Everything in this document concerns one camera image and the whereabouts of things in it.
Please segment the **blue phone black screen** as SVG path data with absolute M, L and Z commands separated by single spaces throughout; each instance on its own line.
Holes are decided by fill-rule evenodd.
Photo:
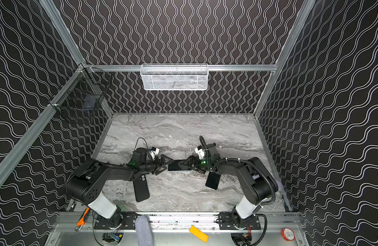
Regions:
M 173 171 L 186 171 L 187 168 L 183 168 L 180 166 L 180 163 L 182 163 L 184 160 L 175 160 L 172 163 L 170 163 L 167 167 L 167 170 L 170 172 Z

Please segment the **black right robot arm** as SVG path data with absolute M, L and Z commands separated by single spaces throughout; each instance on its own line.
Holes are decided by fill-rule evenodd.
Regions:
M 218 189 L 222 175 L 237 177 L 243 198 L 233 208 L 228 225 L 238 229 L 247 227 L 260 207 L 275 201 L 278 184 L 259 158 L 222 158 L 215 143 L 200 145 L 195 153 L 185 160 L 174 161 L 168 170 L 208 172 L 205 185 L 214 190 Z

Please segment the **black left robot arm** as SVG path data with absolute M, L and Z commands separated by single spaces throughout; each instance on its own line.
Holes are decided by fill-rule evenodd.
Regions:
M 138 148 L 133 151 L 127 164 L 104 163 L 94 158 L 86 160 L 65 183 L 65 191 L 72 199 L 81 202 L 105 221 L 111 229 L 121 227 L 124 222 L 122 210 L 108 196 L 105 186 L 109 181 L 132 182 L 136 202 L 150 198 L 147 175 L 159 175 L 174 160 L 159 154 L 157 148 Z

